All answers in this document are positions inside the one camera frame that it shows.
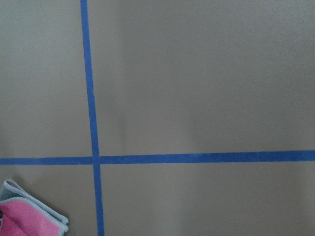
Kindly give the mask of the pink and grey towel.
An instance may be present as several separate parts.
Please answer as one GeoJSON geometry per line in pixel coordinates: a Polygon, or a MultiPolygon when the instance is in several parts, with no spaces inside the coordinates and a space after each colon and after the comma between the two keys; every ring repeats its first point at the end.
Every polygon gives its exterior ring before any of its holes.
{"type": "Polygon", "coordinates": [[[63,236],[69,220],[39,201],[16,182],[6,179],[0,189],[2,236],[63,236]]]}

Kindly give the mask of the brown paper table cover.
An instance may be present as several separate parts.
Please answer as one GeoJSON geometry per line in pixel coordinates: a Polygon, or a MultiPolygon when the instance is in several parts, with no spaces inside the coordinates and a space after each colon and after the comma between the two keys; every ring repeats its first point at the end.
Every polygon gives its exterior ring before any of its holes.
{"type": "Polygon", "coordinates": [[[0,179],[70,236],[312,236],[312,0],[3,0],[0,179]]]}

